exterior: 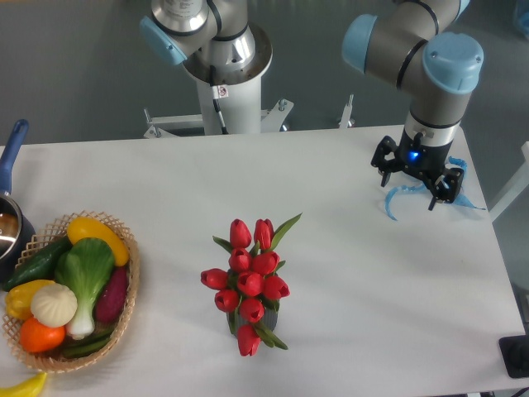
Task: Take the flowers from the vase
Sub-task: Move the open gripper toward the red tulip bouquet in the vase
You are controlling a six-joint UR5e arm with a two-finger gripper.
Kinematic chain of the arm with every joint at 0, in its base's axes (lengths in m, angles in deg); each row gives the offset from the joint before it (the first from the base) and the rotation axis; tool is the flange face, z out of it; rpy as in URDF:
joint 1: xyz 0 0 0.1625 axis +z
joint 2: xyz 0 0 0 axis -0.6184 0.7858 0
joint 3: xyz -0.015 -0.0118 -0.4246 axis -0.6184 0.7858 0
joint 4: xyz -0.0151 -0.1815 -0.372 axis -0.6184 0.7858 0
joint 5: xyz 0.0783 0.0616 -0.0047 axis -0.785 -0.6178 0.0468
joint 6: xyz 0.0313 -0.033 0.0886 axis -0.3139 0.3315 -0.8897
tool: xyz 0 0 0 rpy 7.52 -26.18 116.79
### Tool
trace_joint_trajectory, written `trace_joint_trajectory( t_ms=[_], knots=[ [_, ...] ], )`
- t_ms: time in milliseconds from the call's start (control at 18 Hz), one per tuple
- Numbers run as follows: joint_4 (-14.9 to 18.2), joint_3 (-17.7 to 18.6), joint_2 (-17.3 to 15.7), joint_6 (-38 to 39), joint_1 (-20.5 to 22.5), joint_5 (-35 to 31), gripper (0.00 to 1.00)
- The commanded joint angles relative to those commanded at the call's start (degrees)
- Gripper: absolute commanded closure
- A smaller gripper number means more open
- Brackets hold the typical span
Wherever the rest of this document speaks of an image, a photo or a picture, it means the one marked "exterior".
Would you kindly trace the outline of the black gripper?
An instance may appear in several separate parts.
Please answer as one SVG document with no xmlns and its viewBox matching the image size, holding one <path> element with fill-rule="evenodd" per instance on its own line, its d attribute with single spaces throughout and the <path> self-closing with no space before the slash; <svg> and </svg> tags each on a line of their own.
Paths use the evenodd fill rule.
<svg viewBox="0 0 529 397">
<path fill-rule="evenodd" d="M 382 187 L 390 176 L 404 172 L 416 179 L 427 178 L 431 192 L 428 210 L 437 203 L 453 203 L 460 193 L 465 172 L 460 167 L 447 168 L 445 160 L 455 137 L 455 126 L 427 126 L 406 122 L 397 146 L 390 136 L 377 145 L 370 164 L 378 169 Z"/>
</svg>

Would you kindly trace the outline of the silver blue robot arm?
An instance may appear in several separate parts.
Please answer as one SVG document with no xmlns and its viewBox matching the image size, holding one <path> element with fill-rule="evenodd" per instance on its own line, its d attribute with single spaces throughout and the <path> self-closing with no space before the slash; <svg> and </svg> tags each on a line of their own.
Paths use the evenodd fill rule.
<svg viewBox="0 0 529 397">
<path fill-rule="evenodd" d="M 348 27 L 343 60 L 412 97 L 399 141 L 385 137 L 372 165 L 388 181 L 403 172 L 433 203 L 458 203 L 465 169 L 448 153 L 479 82 L 480 44 L 449 26 L 465 1 L 400 1 L 389 17 L 364 14 Z M 244 1 L 154 1 L 141 34 L 161 59 L 195 80 L 208 135 L 265 130 L 261 79 L 272 60 L 265 32 Z"/>
</svg>

